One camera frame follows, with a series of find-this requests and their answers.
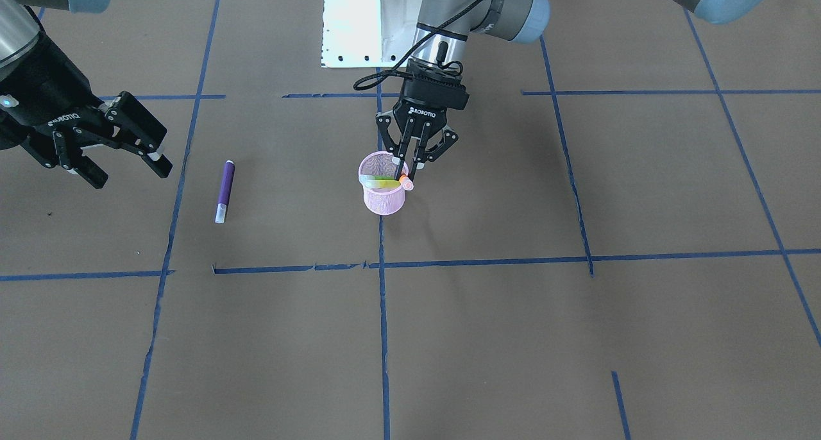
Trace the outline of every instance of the marker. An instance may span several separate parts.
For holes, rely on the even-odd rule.
[[[234,183],[234,162],[227,160],[223,168],[223,183],[219,186],[219,198],[217,199],[217,217],[214,222],[225,223],[225,213],[228,211],[228,200],[231,199],[231,184]]]

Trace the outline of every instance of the pink mesh cup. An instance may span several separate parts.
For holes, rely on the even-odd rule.
[[[402,169],[407,174],[408,165],[403,164]],[[362,160],[359,169],[359,175],[393,175],[394,172],[396,165],[393,164],[393,155],[387,151],[369,154]],[[405,189],[401,185],[395,189],[369,189],[362,185],[362,189],[364,205],[375,214],[389,216],[405,204]]]

